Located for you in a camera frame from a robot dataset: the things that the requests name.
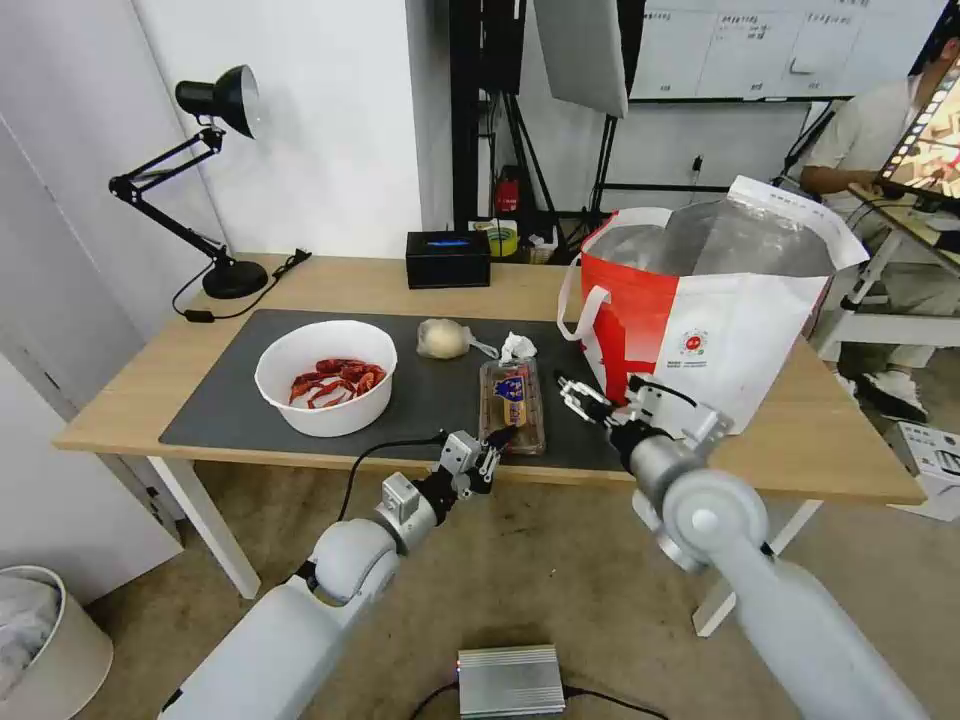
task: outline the bag handle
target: bag handle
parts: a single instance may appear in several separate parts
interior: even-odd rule
[[[600,306],[610,299],[610,291],[599,285],[590,288],[587,299],[583,302],[583,310],[580,311],[580,319],[577,321],[577,329],[573,332],[567,329],[563,322],[563,315],[567,309],[567,301],[570,299],[570,286],[573,284],[573,271],[577,266],[580,256],[590,249],[600,237],[610,228],[625,225],[656,225],[657,227],[666,227],[670,220],[670,210],[665,208],[629,208],[626,210],[617,210],[609,220],[596,232],[587,237],[580,246],[581,250],[577,256],[570,261],[567,267],[567,273],[563,276],[563,284],[560,286],[560,296],[557,298],[557,329],[567,340],[583,340],[593,327],[594,320],[597,319],[597,313],[600,312]]]
[[[577,320],[577,329],[573,332],[567,328],[563,322],[563,315],[567,310],[567,301],[570,299],[570,287],[573,285],[573,274],[580,260],[581,253],[570,261],[566,274],[563,276],[563,284],[560,285],[560,295],[557,297],[557,329],[563,335],[565,340],[583,340],[593,328],[593,322],[597,319],[597,313],[600,312],[600,306],[610,298],[610,291],[594,285],[590,288],[587,299],[583,303],[583,310],[580,311],[580,319]]]

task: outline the shopping bag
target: shopping bag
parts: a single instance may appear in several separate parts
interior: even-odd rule
[[[630,374],[651,373],[739,433],[827,279],[867,257],[832,211],[739,177],[721,201],[614,213],[567,268],[557,327],[615,403]],[[571,330],[563,316],[578,262],[583,309]],[[689,413],[664,397],[652,421],[678,435]]]

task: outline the wooden table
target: wooden table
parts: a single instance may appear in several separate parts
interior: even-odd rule
[[[251,259],[268,269],[282,261],[273,255]],[[259,307],[553,320],[562,278],[562,268],[495,264],[490,288],[411,291],[400,260],[316,257],[284,277]],[[204,296],[193,307],[224,313],[247,302]],[[570,319],[578,310],[571,303]],[[55,445],[147,456],[241,594],[253,597],[259,578],[187,460],[342,469],[354,458],[171,446],[158,441],[246,317],[213,325],[173,320],[80,412]],[[389,458],[365,462],[384,472],[426,467],[424,462]],[[744,477],[761,492],[807,501],[774,538],[775,548],[789,542],[823,500],[909,504],[924,499],[856,404],[803,341],[794,347],[750,427],[724,442],[712,464]],[[633,482],[625,472],[525,466],[501,466],[497,477],[499,481],[565,484]],[[706,615],[713,618],[715,613]]]
[[[858,311],[887,264],[898,262],[897,254],[905,244],[920,248],[925,254],[921,255],[921,260],[928,258],[930,263],[936,263],[958,277],[960,253],[935,247],[940,233],[926,224],[929,214],[913,209],[916,200],[913,196],[889,200],[859,185],[851,185],[848,189],[864,203],[862,210],[851,215],[852,224],[856,225],[869,213],[894,232],[887,235],[865,266],[848,268],[835,278],[810,338],[817,354],[823,360],[836,362],[842,342],[960,346],[960,318]],[[848,302],[841,304],[844,298]]]

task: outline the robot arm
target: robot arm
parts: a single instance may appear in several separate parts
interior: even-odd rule
[[[806,570],[765,553],[767,512],[738,477],[706,467],[726,419],[697,406],[674,440],[639,419],[656,394],[637,377],[626,408],[558,377],[564,402],[605,425],[636,478],[633,506],[660,547],[687,571],[713,565],[737,595],[744,634],[808,720],[922,720],[928,716],[830,593]]]
[[[490,492],[514,428],[483,443],[447,436],[424,480],[394,473],[367,519],[331,525],[170,697],[161,720],[294,720],[340,658],[348,632],[457,499]]]

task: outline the lamp shade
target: lamp shade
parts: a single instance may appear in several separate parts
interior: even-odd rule
[[[174,96],[185,112],[197,118],[222,118],[238,133],[254,137],[260,121],[260,94],[247,65],[230,68],[215,83],[178,82]]]

